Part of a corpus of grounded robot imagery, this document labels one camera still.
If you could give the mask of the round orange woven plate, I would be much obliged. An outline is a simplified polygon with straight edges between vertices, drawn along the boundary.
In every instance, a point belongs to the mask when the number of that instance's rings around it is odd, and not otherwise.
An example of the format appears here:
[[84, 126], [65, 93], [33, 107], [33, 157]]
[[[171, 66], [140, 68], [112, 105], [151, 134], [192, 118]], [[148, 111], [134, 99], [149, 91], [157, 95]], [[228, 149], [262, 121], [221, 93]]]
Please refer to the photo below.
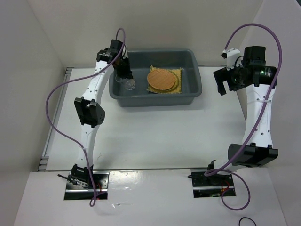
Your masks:
[[165, 69], [156, 69], [147, 75], [148, 84], [158, 90], [168, 90], [172, 88], [176, 82], [174, 74]]

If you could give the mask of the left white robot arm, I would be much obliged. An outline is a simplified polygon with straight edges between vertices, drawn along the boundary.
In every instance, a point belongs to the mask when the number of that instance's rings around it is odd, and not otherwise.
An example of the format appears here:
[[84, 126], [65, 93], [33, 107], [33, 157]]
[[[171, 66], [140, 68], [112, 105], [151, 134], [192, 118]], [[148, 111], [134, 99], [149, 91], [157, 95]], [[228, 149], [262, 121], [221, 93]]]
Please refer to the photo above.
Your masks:
[[107, 48], [97, 54], [95, 73], [81, 97], [74, 100], [77, 115], [81, 124], [80, 143], [85, 149], [85, 153], [79, 154], [77, 162], [71, 170], [71, 178], [83, 188], [89, 188], [94, 182], [94, 177], [89, 172], [93, 170], [93, 150], [95, 138], [99, 126], [105, 118], [105, 111], [100, 106], [104, 88], [111, 75], [115, 76], [117, 83], [126, 90], [135, 88], [135, 81], [130, 68], [127, 48], [124, 47], [117, 60], [107, 69], [105, 67], [118, 54], [117, 50]]

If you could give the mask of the clear plastic cup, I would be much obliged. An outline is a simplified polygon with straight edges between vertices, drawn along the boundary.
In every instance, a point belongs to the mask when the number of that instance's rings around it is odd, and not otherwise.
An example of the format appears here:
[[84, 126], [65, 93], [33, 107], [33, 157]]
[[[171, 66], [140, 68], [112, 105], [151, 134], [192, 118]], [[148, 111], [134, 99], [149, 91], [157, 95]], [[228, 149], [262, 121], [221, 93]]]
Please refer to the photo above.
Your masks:
[[132, 91], [135, 89], [135, 80], [132, 74], [121, 78], [118, 75], [115, 76], [115, 81], [122, 85], [126, 90]]

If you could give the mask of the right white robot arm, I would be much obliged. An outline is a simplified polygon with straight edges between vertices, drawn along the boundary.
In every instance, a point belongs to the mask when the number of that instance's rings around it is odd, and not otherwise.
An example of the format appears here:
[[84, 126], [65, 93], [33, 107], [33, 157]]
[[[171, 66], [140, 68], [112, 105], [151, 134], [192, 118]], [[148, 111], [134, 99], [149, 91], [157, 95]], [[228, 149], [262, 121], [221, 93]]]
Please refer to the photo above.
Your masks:
[[225, 95], [224, 82], [230, 91], [245, 89], [247, 96], [246, 129], [241, 144], [230, 144], [226, 159], [213, 160], [205, 173], [206, 180], [216, 185], [222, 174], [241, 168], [261, 167], [278, 157], [271, 139], [271, 110], [276, 91], [278, 69], [264, 64], [219, 69], [213, 73], [217, 90]]

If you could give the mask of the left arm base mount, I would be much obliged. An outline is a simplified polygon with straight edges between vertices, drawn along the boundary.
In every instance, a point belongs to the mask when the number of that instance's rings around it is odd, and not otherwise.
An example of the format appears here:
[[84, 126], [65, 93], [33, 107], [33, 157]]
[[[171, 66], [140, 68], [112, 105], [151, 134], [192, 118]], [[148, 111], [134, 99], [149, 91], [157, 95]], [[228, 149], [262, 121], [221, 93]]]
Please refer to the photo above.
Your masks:
[[[97, 200], [108, 199], [109, 175], [109, 172], [104, 171], [93, 172]], [[73, 179], [71, 173], [68, 176], [61, 174], [57, 174], [57, 176], [66, 180], [64, 200], [90, 200], [93, 198], [94, 190], [92, 185]]]

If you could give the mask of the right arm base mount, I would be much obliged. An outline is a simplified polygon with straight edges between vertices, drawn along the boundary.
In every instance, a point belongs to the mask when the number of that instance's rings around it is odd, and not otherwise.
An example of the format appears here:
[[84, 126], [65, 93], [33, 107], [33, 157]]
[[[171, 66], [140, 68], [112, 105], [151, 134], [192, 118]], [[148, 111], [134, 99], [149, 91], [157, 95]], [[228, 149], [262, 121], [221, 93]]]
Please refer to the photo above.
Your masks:
[[194, 198], [236, 196], [232, 175], [205, 176], [206, 169], [192, 169], [187, 176], [191, 180]]

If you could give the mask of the square bamboo mat tray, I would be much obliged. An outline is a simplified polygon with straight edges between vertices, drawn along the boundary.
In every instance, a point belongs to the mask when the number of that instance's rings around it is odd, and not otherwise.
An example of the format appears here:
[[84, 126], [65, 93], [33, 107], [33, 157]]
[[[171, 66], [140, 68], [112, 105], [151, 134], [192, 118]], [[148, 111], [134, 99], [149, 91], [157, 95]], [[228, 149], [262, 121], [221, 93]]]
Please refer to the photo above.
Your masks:
[[180, 94], [182, 92], [182, 69], [165, 69], [150, 66], [147, 75], [147, 91], [156, 94]]

